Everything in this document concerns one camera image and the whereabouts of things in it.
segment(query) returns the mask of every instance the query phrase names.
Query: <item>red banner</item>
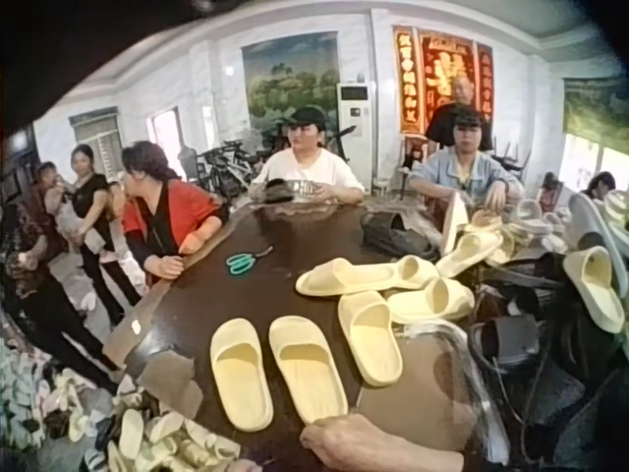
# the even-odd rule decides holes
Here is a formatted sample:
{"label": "red banner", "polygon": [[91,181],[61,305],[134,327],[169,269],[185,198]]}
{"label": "red banner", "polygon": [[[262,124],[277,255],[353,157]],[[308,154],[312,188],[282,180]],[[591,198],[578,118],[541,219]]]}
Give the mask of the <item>red banner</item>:
{"label": "red banner", "polygon": [[477,44],[477,59],[476,106],[490,123],[493,119],[493,50],[484,44]]}
{"label": "red banner", "polygon": [[422,31],[420,47],[424,61],[425,121],[426,130],[434,110],[454,101],[452,81],[467,76],[476,83],[474,42],[440,32]]}
{"label": "red banner", "polygon": [[423,130],[421,116],[421,76],[415,35],[410,28],[396,28],[395,48],[400,78],[402,133],[418,134]]}

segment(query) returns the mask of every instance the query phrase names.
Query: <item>person in white t-shirt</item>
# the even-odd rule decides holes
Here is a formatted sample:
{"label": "person in white t-shirt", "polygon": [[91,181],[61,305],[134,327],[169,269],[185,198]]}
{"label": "person in white t-shirt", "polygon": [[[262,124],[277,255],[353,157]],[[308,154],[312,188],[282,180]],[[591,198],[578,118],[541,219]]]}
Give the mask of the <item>person in white t-shirt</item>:
{"label": "person in white t-shirt", "polygon": [[267,182],[282,179],[292,190],[294,202],[358,204],[365,188],[350,166],[320,146],[325,130],[323,113],[313,107],[298,109],[291,117],[291,146],[272,155],[254,180],[250,196],[263,199]]}

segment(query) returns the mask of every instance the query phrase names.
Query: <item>scissors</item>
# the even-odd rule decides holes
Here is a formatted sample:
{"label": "scissors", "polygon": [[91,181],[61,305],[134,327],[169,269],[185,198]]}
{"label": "scissors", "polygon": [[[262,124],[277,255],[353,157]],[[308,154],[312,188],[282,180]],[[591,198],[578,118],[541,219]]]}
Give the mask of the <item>scissors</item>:
{"label": "scissors", "polygon": [[227,258],[225,263],[229,267],[229,273],[232,275],[241,275],[254,266],[256,260],[268,256],[273,251],[273,247],[269,246],[265,251],[257,254],[240,253]]}

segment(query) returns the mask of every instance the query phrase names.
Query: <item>woman in red vest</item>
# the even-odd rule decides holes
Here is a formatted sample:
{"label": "woman in red vest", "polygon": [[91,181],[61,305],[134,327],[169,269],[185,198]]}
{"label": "woman in red vest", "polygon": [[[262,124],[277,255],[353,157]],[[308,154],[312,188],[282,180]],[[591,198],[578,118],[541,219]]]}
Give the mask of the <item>woman in red vest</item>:
{"label": "woman in red vest", "polygon": [[184,270],[182,256],[198,251],[220,229],[228,211],[204,190],[182,182],[154,143],[125,147],[122,162],[130,197],[122,218],[129,249],[148,273],[175,279]]}

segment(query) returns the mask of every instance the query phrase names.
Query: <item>white standing air conditioner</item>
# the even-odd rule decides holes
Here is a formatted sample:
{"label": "white standing air conditioner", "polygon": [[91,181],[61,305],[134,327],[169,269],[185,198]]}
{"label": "white standing air conditioner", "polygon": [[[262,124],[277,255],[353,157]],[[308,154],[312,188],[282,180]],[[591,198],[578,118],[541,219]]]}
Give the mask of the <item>white standing air conditioner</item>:
{"label": "white standing air conditioner", "polygon": [[372,117],[372,101],[367,84],[338,85],[339,131],[342,133],[347,128],[356,127],[341,138],[345,157],[368,193],[372,190]]}

